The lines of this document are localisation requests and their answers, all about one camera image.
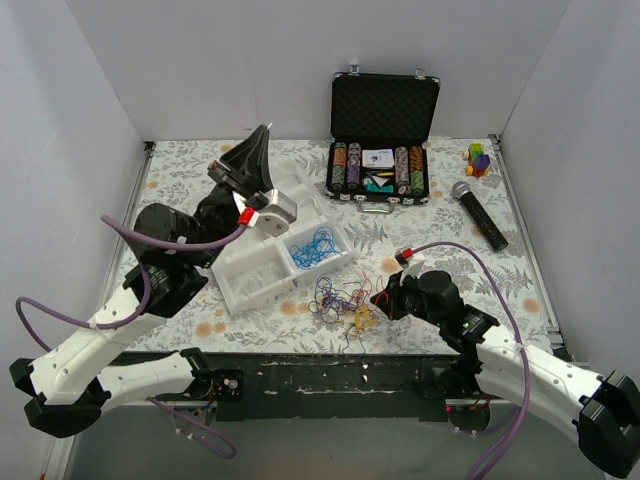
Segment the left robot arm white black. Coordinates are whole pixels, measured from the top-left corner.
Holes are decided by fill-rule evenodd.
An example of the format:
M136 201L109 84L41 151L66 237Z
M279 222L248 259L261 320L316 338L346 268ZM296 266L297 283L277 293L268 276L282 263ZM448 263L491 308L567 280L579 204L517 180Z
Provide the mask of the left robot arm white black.
M131 401L163 394L200 400L215 390L215 370L197 348L124 367L113 362L186 307L208 283L201 270L255 223L272 187L269 136L268 126L260 125L211 163L215 186L192 214L152 203L131 228L102 216L137 264L90 319L68 317L28 297L16 300L20 318L29 305L77 328L58 346L46 346L44 355L9 367L15 387L30 398L24 412L31 427L66 438Z

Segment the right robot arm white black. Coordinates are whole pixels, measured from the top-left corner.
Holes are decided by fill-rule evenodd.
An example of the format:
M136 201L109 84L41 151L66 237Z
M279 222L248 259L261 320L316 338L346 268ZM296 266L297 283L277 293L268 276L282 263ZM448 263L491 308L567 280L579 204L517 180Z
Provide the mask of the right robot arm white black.
M420 277L396 273L371 303L391 320L413 316L437 327L455 350L454 389L481 392L524 407L575 441L601 471L625 479L639 461L639 389L627 375L608 375L568 363L466 304L444 271Z

